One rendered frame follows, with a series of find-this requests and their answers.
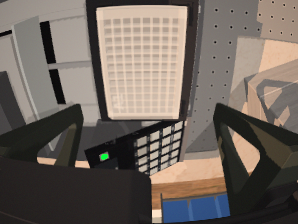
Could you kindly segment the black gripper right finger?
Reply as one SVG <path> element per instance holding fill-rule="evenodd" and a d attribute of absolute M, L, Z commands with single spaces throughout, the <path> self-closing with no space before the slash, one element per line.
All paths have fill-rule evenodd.
<path fill-rule="evenodd" d="M 230 216 L 249 212 L 267 190 L 298 180 L 298 134 L 222 103 L 216 103 L 213 122 Z M 228 127 L 259 150 L 260 160 L 250 176 Z"/>

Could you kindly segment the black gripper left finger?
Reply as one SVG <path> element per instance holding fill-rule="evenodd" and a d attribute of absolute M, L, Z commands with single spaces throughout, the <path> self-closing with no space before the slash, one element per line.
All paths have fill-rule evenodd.
<path fill-rule="evenodd" d="M 68 127 L 54 165 L 75 167 L 83 127 L 80 104 L 0 135 L 0 155 L 5 158 L 38 163 L 38 152 Z"/>

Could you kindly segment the white multiwell plate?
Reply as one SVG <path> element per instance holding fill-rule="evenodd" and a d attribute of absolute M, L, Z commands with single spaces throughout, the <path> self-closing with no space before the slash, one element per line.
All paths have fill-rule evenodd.
<path fill-rule="evenodd" d="M 178 119 L 187 7 L 129 5 L 96 9 L 108 117 Z"/>

